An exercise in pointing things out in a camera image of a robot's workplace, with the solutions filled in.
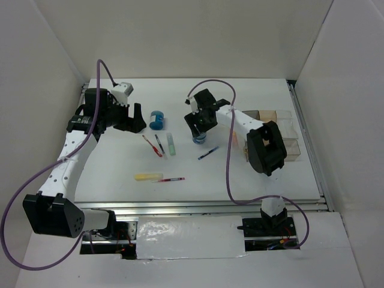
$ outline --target gray wall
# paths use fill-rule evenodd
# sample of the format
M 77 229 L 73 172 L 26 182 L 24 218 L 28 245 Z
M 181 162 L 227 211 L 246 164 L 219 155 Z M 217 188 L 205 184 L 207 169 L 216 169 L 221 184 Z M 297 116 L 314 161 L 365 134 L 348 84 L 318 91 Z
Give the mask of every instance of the gray wall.
M 297 79 L 332 0 L 36 0 L 95 77 Z
M 366 287 L 384 282 L 383 13 L 382 1 L 335 0 L 296 86 Z
M 54 35 L 28 0 L 1 1 L 0 8 L 0 212 L 35 172 L 56 159 L 80 87 Z M 31 226 L 16 200 L 5 224 L 6 242 L 22 261 Z M 1 287 L 14 287 L 19 269 L 0 250 Z

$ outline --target pen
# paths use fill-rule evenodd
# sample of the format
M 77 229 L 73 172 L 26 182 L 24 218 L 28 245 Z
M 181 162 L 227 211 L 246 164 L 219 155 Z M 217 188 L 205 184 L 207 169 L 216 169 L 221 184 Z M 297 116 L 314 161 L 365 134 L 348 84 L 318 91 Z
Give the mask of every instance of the pen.
M 203 159 L 205 156 L 207 156 L 207 155 L 209 155 L 210 153 L 216 151 L 217 149 L 218 149 L 218 146 L 216 146 L 214 149 L 209 150 L 207 153 L 201 155 L 201 156 L 198 158 L 198 160 Z
M 180 181 L 180 180 L 185 180 L 185 178 L 184 177 L 168 178 L 168 179 L 155 180 L 152 182 L 170 182 L 170 181 Z
M 158 145 L 159 145 L 159 147 L 160 147 L 160 149 L 161 149 L 161 153 L 163 153 L 164 156 L 165 156 L 166 152 L 164 151 L 163 146 L 162 146 L 162 144 L 161 144 L 161 142 L 160 142 L 160 139 L 157 137 L 157 134 L 155 134 L 155 138 L 156 138 L 157 143 L 158 143 Z
M 143 138 L 152 146 L 153 150 L 155 151 L 155 153 L 159 156 L 159 157 L 162 157 L 162 154 L 157 150 L 157 148 L 147 139 L 147 137 L 145 137 L 144 135 L 142 135 Z

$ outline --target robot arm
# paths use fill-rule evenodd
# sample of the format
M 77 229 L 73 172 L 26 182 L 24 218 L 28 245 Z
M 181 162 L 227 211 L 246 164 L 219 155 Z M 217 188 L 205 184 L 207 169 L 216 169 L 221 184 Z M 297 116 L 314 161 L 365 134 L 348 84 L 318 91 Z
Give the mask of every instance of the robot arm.
M 184 117 L 192 136 L 197 137 L 217 124 L 231 126 L 232 111 L 230 103 L 214 96 L 204 89 L 186 101 L 192 112 Z M 287 157 L 283 139 L 277 124 L 255 120 L 235 108 L 234 131 L 247 140 L 248 156 L 252 168 L 258 173 L 271 176 L 272 172 L 284 166 Z
M 184 119 L 193 137 L 198 137 L 217 124 L 231 127 L 233 109 L 235 113 L 233 130 L 247 140 L 248 158 L 252 168 L 267 176 L 264 178 L 266 188 L 273 190 L 269 191 L 269 194 L 281 193 L 277 181 L 287 151 L 275 122 L 258 121 L 232 107 L 227 100 L 216 101 L 208 89 L 198 92 L 187 99 L 186 103 L 191 106 L 192 112 Z M 281 198 L 263 199 L 260 212 L 265 226 L 269 229 L 277 227 L 287 219 L 287 209 Z
M 128 117 L 127 97 L 133 87 L 129 83 L 116 85 L 111 93 L 100 89 L 99 113 L 91 137 L 71 158 L 66 156 L 85 140 L 95 112 L 96 89 L 85 91 L 81 105 L 67 126 L 67 135 L 59 159 L 65 159 L 50 173 L 37 194 L 27 194 L 23 207 L 35 233 L 75 238 L 82 231 L 101 230 L 113 234 L 116 217 L 112 211 L 85 210 L 74 204 L 77 183 L 85 163 L 107 127 L 138 133 L 146 127 L 141 106 L 134 104 L 134 117 Z

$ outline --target red marker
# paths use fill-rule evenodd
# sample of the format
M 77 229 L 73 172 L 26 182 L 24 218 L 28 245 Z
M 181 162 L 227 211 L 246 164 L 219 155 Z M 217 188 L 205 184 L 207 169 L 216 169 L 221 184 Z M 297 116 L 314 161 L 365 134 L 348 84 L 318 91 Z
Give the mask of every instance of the red marker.
M 144 136 L 142 135 L 143 138 L 152 146 L 153 150 L 155 151 L 155 153 L 159 156 L 159 157 L 162 157 L 163 155 L 159 152 L 159 150 L 157 150 L 157 148 Z

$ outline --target white tabletop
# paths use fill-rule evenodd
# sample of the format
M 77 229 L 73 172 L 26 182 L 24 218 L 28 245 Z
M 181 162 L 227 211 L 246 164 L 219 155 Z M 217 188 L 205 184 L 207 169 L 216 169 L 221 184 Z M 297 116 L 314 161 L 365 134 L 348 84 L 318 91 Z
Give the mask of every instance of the white tabletop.
M 153 202 L 153 201 L 224 201 L 228 200 L 225 185 L 225 162 L 229 129 L 220 125 L 207 133 L 202 145 L 192 142 L 191 131 L 184 121 L 190 107 L 184 104 L 189 90 L 203 79 L 116 79 L 133 84 L 129 97 L 130 113 L 133 103 L 141 103 L 147 128 L 140 134 L 108 128 L 92 152 L 76 190 L 77 202 Z M 293 127 L 299 135 L 301 155 L 286 162 L 281 183 L 286 197 L 295 200 L 320 198 L 313 170 L 304 145 L 298 120 L 284 79 L 227 79 L 236 89 L 235 107 L 239 110 L 289 110 Z M 92 79 L 89 87 L 95 87 Z M 101 87 L 111 89 L 109 79 Z M 221 83 L 206 83 L 196 92 L 208 88 L 219 100 L 232 99 L 231 90 Z M 149 128 L 153 110 L 165 117 L 165 130 Z M 166 133 L 171 132 L 176 155 L 169 156 Z M 157 144 L 158 134 L 168 160 L 158 157 L 143 140 L 146 135 Z M 220 148 L 202 160 L 199 156 L 215 146 Z M 186 180 L 168 183 L 137 182 L 137 173 L 163 173 L 165 178 L 185 177 Z M 230 161 L 230 186 L 236 199 L 252 199 L 265 194 L 261 175 L 245 161 L 240 147 L 233 147 Z

